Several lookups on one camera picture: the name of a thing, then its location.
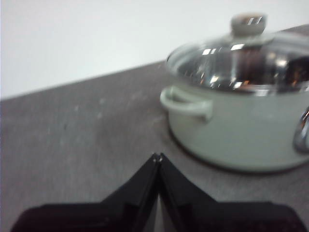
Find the pot handle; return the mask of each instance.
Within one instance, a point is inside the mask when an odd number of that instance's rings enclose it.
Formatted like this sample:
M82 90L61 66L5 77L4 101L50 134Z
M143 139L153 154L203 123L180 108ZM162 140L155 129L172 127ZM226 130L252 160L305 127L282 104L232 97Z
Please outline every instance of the pot handle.
M169 112L188 116L203 116L208 121L212 117L212 100L191 95L175 86L162 90L161 104Z
M309 153L309 147L306 144L308 132L309 132L309 107L301 116L294 134L293 144L296 151L301 153Z

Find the gray surface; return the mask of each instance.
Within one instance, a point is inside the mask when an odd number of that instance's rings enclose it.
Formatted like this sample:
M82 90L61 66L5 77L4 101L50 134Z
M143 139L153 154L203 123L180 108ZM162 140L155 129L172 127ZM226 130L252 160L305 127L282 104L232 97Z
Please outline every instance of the gray surface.
M299 30L309 34L309 26ZM156 63L1 102L1 231L32 206L101 201L154 151L219 201L288 204L308 227L309 165L248 175L191 157L169 134L159 103L168 84Z

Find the white wall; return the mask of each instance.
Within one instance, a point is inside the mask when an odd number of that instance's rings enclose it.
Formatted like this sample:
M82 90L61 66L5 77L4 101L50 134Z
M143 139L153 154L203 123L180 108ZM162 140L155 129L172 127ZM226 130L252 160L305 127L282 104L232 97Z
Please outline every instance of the white wall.
M165 59L247 11L270 31L309 23L308 0L2 0L1 98Z

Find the black plastic part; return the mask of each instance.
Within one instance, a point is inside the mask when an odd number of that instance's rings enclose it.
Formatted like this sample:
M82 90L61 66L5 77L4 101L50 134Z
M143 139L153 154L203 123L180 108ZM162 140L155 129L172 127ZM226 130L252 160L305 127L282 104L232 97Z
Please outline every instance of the black plastic part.
M155 213L149 216L158 196L158 158L152 155L128 182L101 203L32 208L20 216L12 232L141 232L146 224L147 231L153 231Z
M151 158L101 203L25 211L12 232L151 232L158 194L167 232L306 232L295 211L272 203L219 203L164 154Z
M179 172L164 154L161 157L160 197L176 231L307 231L295 211L285 205L216 202Z

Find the lid rim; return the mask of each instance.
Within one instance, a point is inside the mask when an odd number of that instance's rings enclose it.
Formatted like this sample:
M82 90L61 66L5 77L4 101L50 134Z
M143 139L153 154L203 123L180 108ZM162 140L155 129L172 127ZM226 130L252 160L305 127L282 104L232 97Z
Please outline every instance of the lid rim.
M246 85L243 82L231 82L230 85L227 85L226 83L214 83L214 85L210 85L208 82L206 84L202 85L196 85L192 83L190 80L188 80L187 76L184 76L182 74L177 74L176 72L173 72L171 69L167 67L168 72L174 77L177 78L179 81L186 83L189 86L193 87L199 87L202 89L211 89L215 91L220 92L234 92L234 93L242 93L242 94L248 94L248 95L255 95L255 96L269 96L269 95L276 95L276 94L284 94L284 93L303 93L309 91L309 81L301 82L297 85L272 85L272 84L266 84L266 85Z

